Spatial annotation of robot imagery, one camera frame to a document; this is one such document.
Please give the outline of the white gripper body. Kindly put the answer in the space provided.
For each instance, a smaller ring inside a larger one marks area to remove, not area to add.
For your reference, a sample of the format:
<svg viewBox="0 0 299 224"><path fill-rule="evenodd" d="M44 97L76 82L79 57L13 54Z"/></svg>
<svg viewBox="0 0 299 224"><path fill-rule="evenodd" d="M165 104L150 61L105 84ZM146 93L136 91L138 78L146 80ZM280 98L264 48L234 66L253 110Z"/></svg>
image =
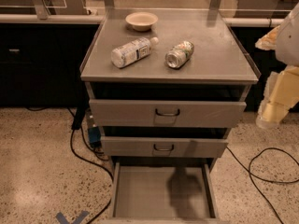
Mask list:
<svg viewBox="0 0 299 224"><path fill-rule="evenodd" d="M287 65L299 66L299 3L279 26L276 58Z"/></svg>

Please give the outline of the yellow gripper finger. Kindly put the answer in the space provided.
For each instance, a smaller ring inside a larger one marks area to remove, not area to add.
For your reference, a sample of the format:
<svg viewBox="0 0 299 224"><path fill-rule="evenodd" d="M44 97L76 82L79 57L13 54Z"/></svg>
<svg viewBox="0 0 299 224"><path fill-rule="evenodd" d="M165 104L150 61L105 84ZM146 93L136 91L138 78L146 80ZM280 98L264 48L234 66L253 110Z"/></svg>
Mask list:
<svg viewBox="0 0 299 224"><path fill-rule="evenodd" d="M263 37L259 38L255 43L257 49L262 50L275 50L277 45L278 30L280 26L273 28Z"/></svg>
<svg viewBox="0 0 299 224"><path fill-rule="evenodd" d="M299 102L299 67L287 65L280 73L272 72L266 81L256 124L262 129L277 127Z"/></svg>

